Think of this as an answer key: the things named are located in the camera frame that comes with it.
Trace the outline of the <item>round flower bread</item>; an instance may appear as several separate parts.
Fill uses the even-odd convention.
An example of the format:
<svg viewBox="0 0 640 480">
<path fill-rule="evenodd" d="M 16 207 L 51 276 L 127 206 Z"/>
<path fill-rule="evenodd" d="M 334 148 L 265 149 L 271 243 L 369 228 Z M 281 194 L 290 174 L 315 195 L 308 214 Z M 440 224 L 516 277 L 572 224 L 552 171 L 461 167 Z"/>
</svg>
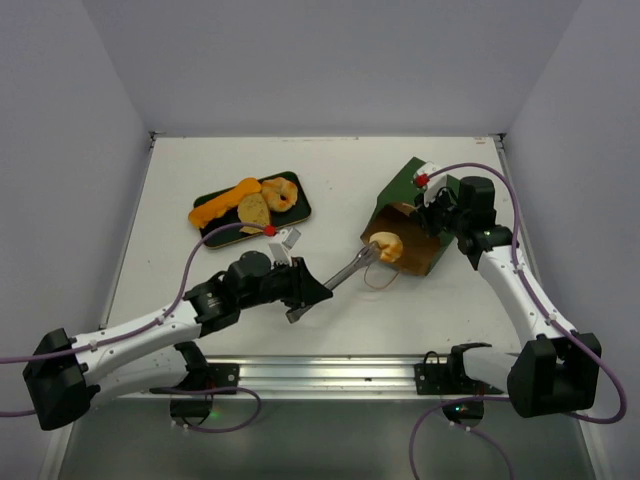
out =
<svg viewBox="0 0 640 480">
<path fill-rule="evenodd" d="M 282 213 L 296 205 L 298 187 L 284 177 L 276 177 L 262 182 L 261 194 L 271 211 Z"/>
</svg>

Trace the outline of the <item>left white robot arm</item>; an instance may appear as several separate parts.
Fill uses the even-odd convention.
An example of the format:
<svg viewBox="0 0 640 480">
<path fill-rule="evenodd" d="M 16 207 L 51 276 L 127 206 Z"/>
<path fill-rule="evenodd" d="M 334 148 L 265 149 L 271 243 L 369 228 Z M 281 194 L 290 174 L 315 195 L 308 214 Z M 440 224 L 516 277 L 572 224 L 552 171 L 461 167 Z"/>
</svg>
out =
<svg viewBox="0 0 640 480">
<path fill-rule="evenodd" d="M 234 325 L 249 308 L 280 301 L 295 309 L 332 295 L 303 258 L 277 265 L 250 251 L 146 316 L 75 337 L 51 331 L 23 370 L 39 425 L 44 431 L 61 428 L 130 393 L 216 387 L 197 339 Z"/>
</svg>

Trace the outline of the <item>green paper bag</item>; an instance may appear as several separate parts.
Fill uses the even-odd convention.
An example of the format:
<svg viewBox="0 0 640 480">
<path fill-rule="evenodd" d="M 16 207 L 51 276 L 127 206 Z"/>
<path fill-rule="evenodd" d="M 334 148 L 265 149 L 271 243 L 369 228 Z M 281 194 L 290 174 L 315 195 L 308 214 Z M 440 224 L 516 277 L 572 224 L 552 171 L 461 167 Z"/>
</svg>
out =
<svg viewBox="0 0 640 480">
<path fill-rule="evenodd" d="M 375 207 L 360 235 L 363 244 L 379 231 L 395 233 L 403 242 L 404 250 L 395 263 L 384 263 L 395 271 L 385 284 L 375 285 L 368 280 L 368 267 L 365 268 L 364 282 L 373 290 L 383 290 L 390 286 L 399 274 L 427 276 L 438 263 L 453 240 L 450 234 L 442 233 L 429 237 L 411 214 L 416 212 L 415 200 L 422 194 L 413 183 L 413 174 L 425 161 L 413 157 L 377 195 Z M 457 192 L 459 181 L 447 175 L 447 187 Z"/>
</svg>

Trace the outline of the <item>metal tongs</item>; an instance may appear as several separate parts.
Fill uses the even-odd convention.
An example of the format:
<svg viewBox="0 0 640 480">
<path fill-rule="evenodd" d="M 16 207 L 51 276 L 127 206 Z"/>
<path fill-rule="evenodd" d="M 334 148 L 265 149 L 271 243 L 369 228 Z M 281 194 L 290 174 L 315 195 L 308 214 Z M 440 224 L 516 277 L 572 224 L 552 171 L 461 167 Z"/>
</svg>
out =
<svg viewBox="0 0 640 480">
<path fill-rule="evenodd" d="M 354 275 L 358 270 L 361 270 L 367 266 L 370 266 L 374 262 L 380 259 L 381 255 L 381 247 L 377 242 L 371 242 L 364 246 L 356 256 L 340 271 L 338 271 L 334 276 L 332 276 L 329 280 L 327 280 L 323 284 L 323 288 L 330 292 L 329 296 L 325 296 L 320 300 L 313 300 L 310 302 L 305 302 L 297 309 L 291 309 L 286 312 L 286 318 L 290 324 L 294 324 L 298 322 L 301 317 L 308 312 L 311 308 L 313 308 L 316 304 L 323 302 L 332 297 L 333 291 L 344 283 L 348 278 Z"/>
</svg>

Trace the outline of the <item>round scored bun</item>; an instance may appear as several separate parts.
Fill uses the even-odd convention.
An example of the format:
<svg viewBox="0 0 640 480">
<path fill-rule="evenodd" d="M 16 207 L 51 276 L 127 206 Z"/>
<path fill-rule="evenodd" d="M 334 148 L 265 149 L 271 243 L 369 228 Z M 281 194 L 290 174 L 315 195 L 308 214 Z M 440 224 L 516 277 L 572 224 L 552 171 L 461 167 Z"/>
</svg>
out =
<svg viewBox="0 0 640 480">
<path fill-rule="evenodd" d="M 376 232 L 369 237 L 369 242 L 378 245 L 379 259 L 384 263 L 395 263 L 403 254 L 403 242 L 395 233 Z"/>
</svg>

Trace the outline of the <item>long orange bread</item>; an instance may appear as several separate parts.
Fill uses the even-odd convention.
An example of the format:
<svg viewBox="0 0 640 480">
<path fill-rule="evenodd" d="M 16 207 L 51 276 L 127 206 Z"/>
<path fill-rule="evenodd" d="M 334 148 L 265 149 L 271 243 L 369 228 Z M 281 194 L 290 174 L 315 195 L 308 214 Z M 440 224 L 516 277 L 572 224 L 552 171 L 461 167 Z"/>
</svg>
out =
<svg viewBox="0 0 640 480">
<path fill-rule="evenodd" d="M 189 222 L 197 229 L 203 229 L 209 222 L 222 217 L 227 211 L 237 207 L 251 194 L 260 193 L 261 183 L 253 177 L 241 180 L 235 187 L 195 207 L 188 215 Z"/>
</svg>

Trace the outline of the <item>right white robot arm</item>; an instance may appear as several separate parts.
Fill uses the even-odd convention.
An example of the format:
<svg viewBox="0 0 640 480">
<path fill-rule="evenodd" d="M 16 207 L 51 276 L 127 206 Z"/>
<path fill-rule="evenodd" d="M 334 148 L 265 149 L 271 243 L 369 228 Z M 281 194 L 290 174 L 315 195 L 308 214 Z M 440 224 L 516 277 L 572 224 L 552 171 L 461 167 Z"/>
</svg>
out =
<svg viewBox="0 0 640 480">
<path fill-rule="evenodd" d="M 479 382 L 506 393 L 524 418 L 593 406 L 601 345 L 580 334 L 553 306 L 524 261 L 513 232 L 496 221 L 495 188 L 468 176 L 450 188 L 444 179 L 415 197 L 414 217 L 431 237 L 447 233 L 489 284 L 513 324 L 521 350 L 507 353 L 485 343 L 452 348 L 445 379 L 468 392 Z"/>
</svg>

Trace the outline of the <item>sliced toast bread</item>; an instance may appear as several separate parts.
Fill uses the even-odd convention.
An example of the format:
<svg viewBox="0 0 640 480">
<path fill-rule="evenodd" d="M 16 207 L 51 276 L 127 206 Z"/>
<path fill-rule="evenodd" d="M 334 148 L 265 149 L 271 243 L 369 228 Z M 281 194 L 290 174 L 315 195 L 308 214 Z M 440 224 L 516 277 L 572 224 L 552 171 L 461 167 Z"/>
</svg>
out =
<svg viewBox="0 0 640 480">
<path fill-rule="evenodd" d="M 237 207 L 241 223 L 266 227 L 271 224 L 271 213 L 261 193 L 253 193 L 241 200 Z"/>
</svg>

